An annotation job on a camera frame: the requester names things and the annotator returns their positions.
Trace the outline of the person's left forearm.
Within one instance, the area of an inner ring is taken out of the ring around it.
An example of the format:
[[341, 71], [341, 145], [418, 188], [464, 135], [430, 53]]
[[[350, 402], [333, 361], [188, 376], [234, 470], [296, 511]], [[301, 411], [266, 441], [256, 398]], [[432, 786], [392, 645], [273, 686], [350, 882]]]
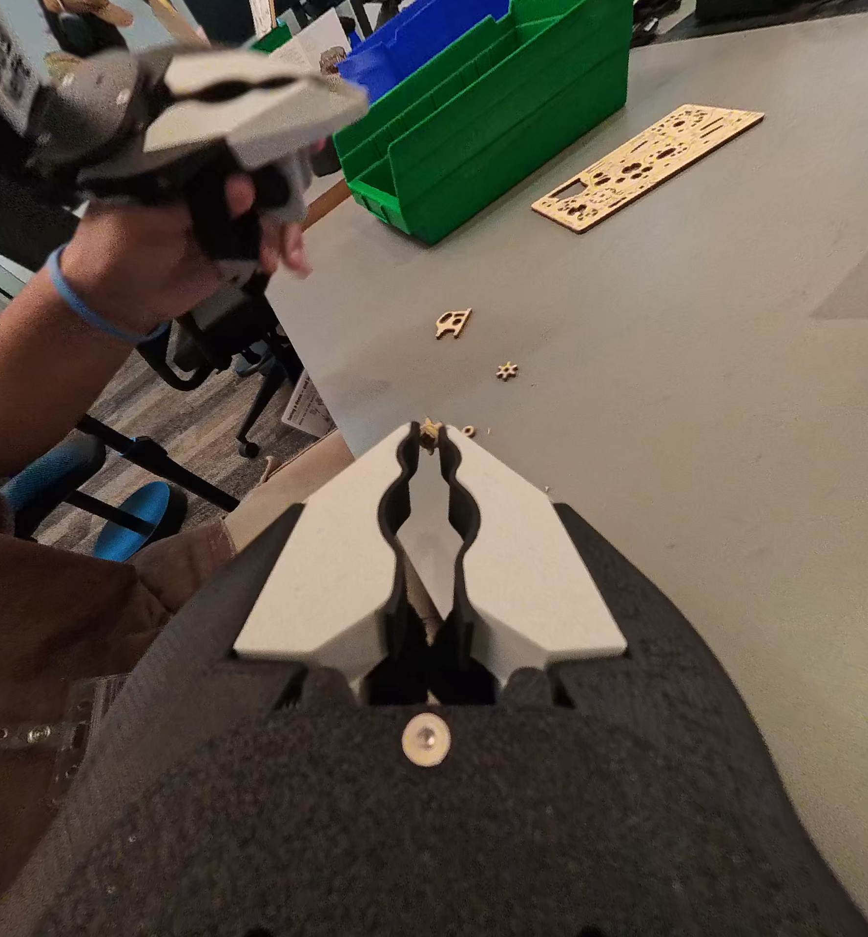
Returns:
[[0, 478], [63, 439], [134, 349], [77, 319], [45, 269], [35, 275], [0, 315]]

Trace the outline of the clear badge holder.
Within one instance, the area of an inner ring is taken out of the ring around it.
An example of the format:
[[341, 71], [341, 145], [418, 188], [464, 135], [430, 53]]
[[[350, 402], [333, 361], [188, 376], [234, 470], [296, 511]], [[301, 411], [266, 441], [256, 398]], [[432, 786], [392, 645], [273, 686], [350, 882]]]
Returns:
[[0, 755], [36, 753], [49, 758], [44, 800], [48, 807], [57, 807], [69, 791], [129, 677], [129, 673], [112, 673], [75, 681], [59, 719], [0, 726]]

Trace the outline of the laser-cut wooden sheet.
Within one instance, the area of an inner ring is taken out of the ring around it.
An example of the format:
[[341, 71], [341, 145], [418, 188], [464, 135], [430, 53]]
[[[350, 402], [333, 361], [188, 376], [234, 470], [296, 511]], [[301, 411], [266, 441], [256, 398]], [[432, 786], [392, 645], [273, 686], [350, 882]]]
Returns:
[[540, 217], [584, 233], [765, 118], [686, 103], [532, 204]]

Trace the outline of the green plastic bin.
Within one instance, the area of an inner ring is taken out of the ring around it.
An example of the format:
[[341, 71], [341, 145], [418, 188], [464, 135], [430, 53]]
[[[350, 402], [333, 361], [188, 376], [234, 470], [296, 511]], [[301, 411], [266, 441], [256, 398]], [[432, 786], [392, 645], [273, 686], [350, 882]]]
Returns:
[[514, 1], [334, 136], [358, 205], [434, 245], [621, 109], [630, 1]]

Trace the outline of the person's left hand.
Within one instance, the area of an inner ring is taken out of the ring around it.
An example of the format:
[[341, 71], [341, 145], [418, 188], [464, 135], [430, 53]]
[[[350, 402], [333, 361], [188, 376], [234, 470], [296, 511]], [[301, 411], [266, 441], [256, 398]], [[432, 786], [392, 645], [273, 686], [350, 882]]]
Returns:
[[91, 309], [139, 335], [192, 311], [227, 283], [183, 200], [90, 202], [61, 266]]

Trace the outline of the blue plastic bin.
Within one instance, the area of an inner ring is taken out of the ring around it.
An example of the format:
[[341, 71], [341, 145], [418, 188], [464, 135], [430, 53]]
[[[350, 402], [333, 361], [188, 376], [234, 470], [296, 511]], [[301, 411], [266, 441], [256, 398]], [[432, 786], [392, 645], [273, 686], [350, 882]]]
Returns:
[[509, 1], [417, 1], [338, 64], [338, 74], [375, 102], [484, 19], [499, 20]]

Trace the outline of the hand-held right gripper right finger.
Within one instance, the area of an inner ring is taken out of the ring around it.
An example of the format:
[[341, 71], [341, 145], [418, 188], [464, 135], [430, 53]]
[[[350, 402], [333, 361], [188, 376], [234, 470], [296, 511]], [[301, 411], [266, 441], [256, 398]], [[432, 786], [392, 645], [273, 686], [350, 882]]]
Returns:
[[448, 520], [461, 538], [439, 638], [461, 673], [616, 658], [628, 641], [548, 495], [455, 427], [440, 429]]

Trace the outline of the blue wristband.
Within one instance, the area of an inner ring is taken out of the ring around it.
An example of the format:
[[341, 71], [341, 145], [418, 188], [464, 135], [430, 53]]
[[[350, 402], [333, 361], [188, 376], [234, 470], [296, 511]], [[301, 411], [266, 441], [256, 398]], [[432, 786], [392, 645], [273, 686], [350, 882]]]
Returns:
[[110, 322], [101, 316], [100, 313], [91, 309], [65, 279], [61, 262], [66, 247], [67, 244], [64, 243], [54, 249], [48, 256], [44, 269], [57, 295], [68, 306], [77, 319], [99, 334], [120, 341], [125, 345], [135, 347], [154, 342], [170, 333], [170, 322], [162, 322], [150, 333], [139, 335]]

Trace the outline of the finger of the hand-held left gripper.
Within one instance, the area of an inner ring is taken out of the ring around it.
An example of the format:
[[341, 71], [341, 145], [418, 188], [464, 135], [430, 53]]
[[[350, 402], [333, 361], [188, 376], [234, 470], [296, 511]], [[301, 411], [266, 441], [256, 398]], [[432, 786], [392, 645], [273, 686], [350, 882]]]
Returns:
[[229, 80], [177, 98], [147, 127], [144, 152], [225, 145], [243, 169], [259, 169], [367, 114], [367, 91], [324, 77], [278, 77], [263, 84]]
[[219, 86], [237, 87], [226, 98], [249, 90], [310, 88], [323, 96], [332, 95], [332, 85], [305, 61], [284, 61], [280, 57], [245, 50], [206, 50], [172, 53], [161, 78], [164, 100], [198, 99]]

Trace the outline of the blue and black chair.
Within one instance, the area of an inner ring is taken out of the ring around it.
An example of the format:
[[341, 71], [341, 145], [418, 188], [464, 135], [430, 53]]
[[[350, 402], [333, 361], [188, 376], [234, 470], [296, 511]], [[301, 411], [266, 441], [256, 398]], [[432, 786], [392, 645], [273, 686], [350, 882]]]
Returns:
[[[103, 469], [109, 449], [158, 477], [120, 506], [112, 506], [82, 489]], [[43, 521], [60, 505], [68, 504], [104, 521], [92, 554], [120, 563], [131, 560], [148, 545], [180, 533], [189, 494], [227, 512], [239, 505], [238, 498], [176, 463], [155, 440], [127, 437], [88, 414], [77, 423], [74, 436], [30, 463], [0, 488], [19, 539], [33, 541]]]

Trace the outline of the person's brown clothing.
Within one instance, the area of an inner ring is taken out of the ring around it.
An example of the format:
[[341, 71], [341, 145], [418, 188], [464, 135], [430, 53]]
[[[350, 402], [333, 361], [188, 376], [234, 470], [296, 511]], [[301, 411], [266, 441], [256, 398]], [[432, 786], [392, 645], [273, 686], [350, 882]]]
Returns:
[[[233, 557], [217, 521], [130, 563], [20, 540], [0, 496], [0, 731], [63, 719], [70, 687], [130, 672], [167, 621]], [[56, 755], [0, 744], [0, 896], [52, 822]]]

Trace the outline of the grey desk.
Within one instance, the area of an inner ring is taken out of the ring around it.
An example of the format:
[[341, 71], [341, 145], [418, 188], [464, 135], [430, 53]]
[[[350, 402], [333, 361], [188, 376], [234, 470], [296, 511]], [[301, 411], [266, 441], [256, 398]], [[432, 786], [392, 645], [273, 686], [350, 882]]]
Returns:
[[[532, 211], [686, 103], [765, 118], [584, 233]], [[351, 450], [473, 425], [579, 511], [710, 644], [868, 916], [868, 12], [633, 51], [622, 111], [435, 247], [352, 201], [306, 240], [269, 298]]]

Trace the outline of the black office chair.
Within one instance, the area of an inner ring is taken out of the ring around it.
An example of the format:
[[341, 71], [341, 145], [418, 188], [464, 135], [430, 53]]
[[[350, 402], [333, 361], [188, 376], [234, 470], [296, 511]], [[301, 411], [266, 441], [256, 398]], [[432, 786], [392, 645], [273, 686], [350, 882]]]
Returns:
[[221, 287], [193, 311], [166, 324], [159, 337], [137, 348], [161, 381], [188, 392], [214, 372], [228, 370], [236, 356], [264, 344], [259, 361], [263, 382], [236, 434], [239, 454], [248, 459], [260, 452], [258, 445], [248, 439], [249, 431], [281, 386], [286, 382], [294, 386], [304, 372], [266, 297], [269, 280], [269, 275], [257, 273], [242, 286]]

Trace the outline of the printed paper on floor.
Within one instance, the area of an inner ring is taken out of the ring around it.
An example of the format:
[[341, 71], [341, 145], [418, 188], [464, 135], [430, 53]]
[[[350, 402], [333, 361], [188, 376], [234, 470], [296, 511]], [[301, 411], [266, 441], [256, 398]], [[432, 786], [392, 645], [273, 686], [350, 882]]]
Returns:
[[334, 419], [323, 403], [323, 399], [304, 370], [290, 394], [281, 422], [294, 430], [304, 432], [314, 439], [322, 439], [335, 428]]

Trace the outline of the tan cardboard box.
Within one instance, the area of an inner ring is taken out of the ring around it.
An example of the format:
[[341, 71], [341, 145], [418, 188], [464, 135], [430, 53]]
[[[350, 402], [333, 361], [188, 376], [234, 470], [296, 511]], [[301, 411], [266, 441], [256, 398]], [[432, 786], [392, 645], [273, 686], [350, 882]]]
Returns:
[[338, 429], [281, 465], [271, 459], [260, 481], [222, 522], [233, 553], [242, 552], [288, 508], [307, 501], [353, 461]]

